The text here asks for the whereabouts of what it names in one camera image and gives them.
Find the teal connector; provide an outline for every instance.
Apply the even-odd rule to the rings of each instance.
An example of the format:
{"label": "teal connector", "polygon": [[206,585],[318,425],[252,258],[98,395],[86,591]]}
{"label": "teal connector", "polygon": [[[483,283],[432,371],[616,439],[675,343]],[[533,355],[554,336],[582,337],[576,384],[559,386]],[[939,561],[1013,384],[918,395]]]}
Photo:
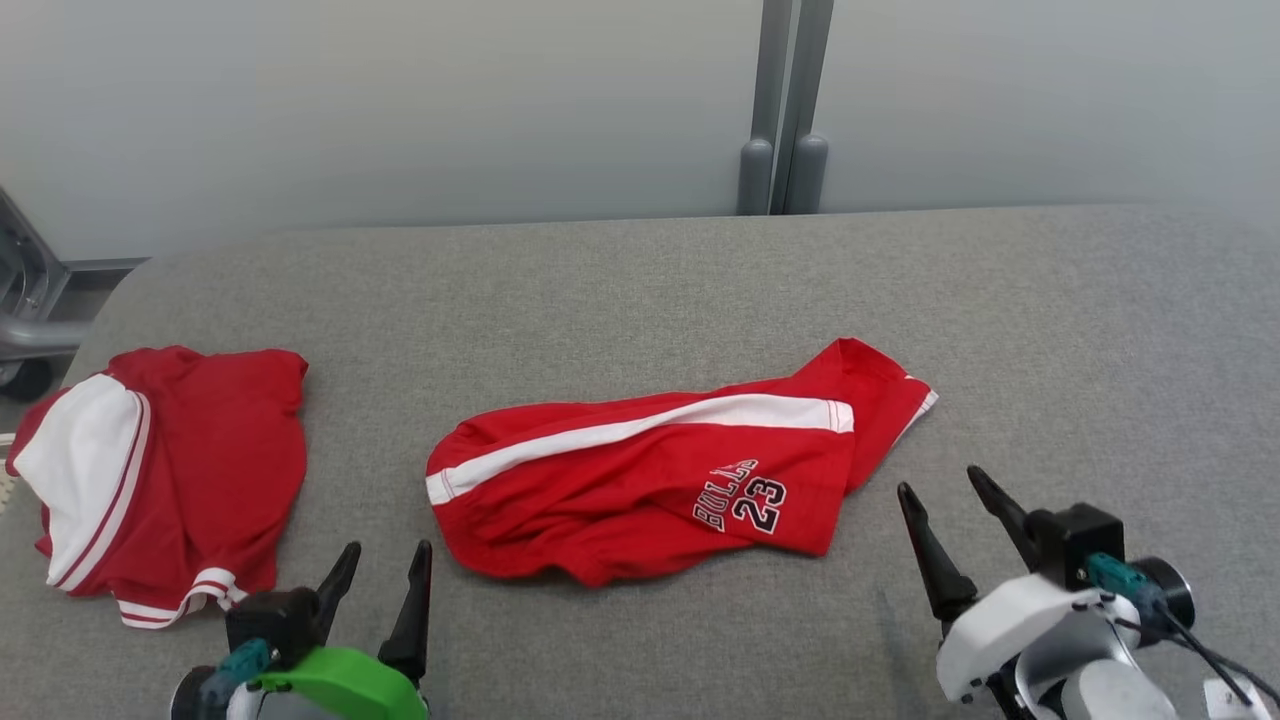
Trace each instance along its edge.
{"label": "teal connector", "polygon": [[1164,624],[1158,607],[1165,602],[1165,591],[1140,570],[1105,552],[1088,556],[1084,568],[1094,587],[1132,602],[1143,624]]}
{"label": "teal connector", "polygon": [[205,707],[225,707],[236,688],[265,673],[271,665],[271,647],[262,638],[253,638],[236,648],[218,670],[200,684]]}

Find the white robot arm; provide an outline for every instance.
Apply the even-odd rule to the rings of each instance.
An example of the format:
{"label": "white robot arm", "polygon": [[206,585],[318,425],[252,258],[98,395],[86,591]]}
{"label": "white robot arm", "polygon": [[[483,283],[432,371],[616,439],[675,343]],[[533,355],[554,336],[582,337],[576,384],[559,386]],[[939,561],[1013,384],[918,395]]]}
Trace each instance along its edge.
{"label": "white robot arm", "polygon": [[[942,621],[937,678],[947,700],[968,703],[986,687],[1014,720],[1178,717],[1133,656],[1139,647],[1172,639],[1203,650],[1230,688],[1221,710],[1210,698],[1213,720],[1270,720],[1253,685],[1222,665],[1244,669],[1190,635],[1196,607],[1183,577],[1157,557],[1124,562],[1119,519],[1085,503],[1028,515],[980,468],[970,466],[969,479],[1030,574],[979,598],[934,537],[914,491],[899,486],[929,605]],[[1263,692],[1275,692],[1245,674]]]}

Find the gray table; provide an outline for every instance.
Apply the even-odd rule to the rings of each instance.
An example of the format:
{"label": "gray table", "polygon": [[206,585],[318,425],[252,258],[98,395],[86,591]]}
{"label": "gray table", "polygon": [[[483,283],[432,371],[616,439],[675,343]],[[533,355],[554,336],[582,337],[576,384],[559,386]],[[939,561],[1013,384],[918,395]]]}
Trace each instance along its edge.
{"label": "gray table", "polygon": [[[1192,210],[1030,208],[292,233],[131,275],[68,380],[138,346],[279,346],[310,363],[310,470],[280,584],[365,544],[332,642],[394,623],[440,548],[428,689],[440,717],[982,717],[933,680],[893,488],[910,480],[982,588],[1020,569],[964,475],[1028,507],[1087,500],[1194,585],[1203,639],[1275,676],[1280,242]],[[788,374],[860,337],[941,401],[850,497],[820,560],[765,550],[588,591],[499,583],[440,544],[422,469],[460,420]],[[37,502],[0,516],[0,717],[156,716],[224,651],[44,585]],[[1184,715],[1208,670],[1139,660]]]}

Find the number 23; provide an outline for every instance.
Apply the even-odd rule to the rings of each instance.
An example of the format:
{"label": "number 23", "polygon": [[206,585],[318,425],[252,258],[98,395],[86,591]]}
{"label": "number 23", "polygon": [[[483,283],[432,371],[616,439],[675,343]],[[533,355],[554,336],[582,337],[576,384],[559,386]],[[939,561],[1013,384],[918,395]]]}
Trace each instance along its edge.
{"label": "number 23", "polygon": [[[773,534],[778,525],[778,510],[782,501],[787,498],[787,488],[768,478],[751,478],[751,482],[742,489],[745,497],[733,502],[733,516],[739,520],[751,520],[756,530]],[[756,496],[764,496],[764,506],[755,502]]]}

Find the gray pipe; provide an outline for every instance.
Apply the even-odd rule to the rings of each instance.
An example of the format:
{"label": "gray pipe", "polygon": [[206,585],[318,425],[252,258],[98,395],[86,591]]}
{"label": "gray pipe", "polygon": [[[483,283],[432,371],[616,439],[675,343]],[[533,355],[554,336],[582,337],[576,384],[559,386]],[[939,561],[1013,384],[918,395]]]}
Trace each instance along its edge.
{"label": "gray pipe", "polygon": [[88,328],[90,323],[36,323],[0,315],[0,357],[24,360],[70,355],[88,334]]}

